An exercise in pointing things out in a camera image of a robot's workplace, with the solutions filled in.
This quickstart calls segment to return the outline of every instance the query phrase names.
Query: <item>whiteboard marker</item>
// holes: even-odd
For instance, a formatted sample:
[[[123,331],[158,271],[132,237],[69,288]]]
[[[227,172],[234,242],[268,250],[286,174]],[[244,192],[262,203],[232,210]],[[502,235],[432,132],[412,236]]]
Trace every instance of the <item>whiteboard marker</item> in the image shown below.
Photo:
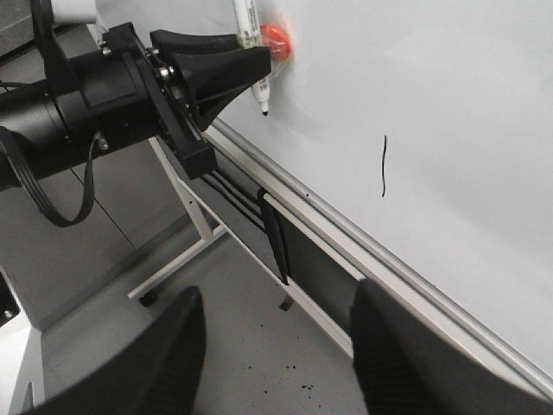
[[[261,45],[261,30],[255,0],[233,0],[234,12],[238,23],[238,43],[242,48],[254,48]],[[269,80],[263,78],[256,82],[251,91],[261,107],[263,115],[269,114]]]

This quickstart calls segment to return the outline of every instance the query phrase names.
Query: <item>gray floor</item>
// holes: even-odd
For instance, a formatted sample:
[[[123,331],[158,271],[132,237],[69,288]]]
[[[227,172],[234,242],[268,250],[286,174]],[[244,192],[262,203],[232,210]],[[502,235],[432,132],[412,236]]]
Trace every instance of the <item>gray floor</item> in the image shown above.
[[[145,309],[120,278],[44,335],[47,395],[82,378],[138,335],[182,287],[198,285],[207,356],[196,415],[366,413],[351,361],[230,237],[178,271]]]

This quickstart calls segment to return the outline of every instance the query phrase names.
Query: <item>whiteboard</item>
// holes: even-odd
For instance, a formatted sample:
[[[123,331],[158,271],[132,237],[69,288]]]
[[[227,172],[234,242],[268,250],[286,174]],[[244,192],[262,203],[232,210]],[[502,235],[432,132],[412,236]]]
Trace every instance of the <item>whiteboard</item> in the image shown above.
[[[553,376],[553,3],[257,5],[294,57],[268,118],[245,93],[223,120]],[[231,0],[99,10],[143,37],[235,31]]]

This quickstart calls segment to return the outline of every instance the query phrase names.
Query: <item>black strap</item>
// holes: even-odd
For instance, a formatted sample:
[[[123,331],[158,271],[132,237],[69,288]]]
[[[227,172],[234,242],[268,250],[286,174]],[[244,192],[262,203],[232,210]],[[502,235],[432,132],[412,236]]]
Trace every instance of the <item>black strap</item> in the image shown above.
[[[77,225],[88,217],[94,206],[94,174],[92,172],[92,153],[97,138],[92,140],[88,151],[88,160],[85,168],[85,181],[83,189],[83,202],[80,211],[73,220],[64,218],[46,196],[33,171],[29,167],[14,135],[4,127],[0,127],[0,150],[4,153],[17,179],[27,194],[35,202],[39,210],[46,218],[57,227],[70,227]]]

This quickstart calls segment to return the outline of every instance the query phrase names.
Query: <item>red magnet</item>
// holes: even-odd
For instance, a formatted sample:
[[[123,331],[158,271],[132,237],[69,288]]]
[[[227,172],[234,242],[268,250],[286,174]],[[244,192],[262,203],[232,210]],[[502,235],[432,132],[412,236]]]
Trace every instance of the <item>red magnet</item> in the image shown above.
[[[290,56],[292,47],[288,34],[276,24],[264,24],[261,26],[263,44],[270,49],[270,57],[277,62],[286,61]]]

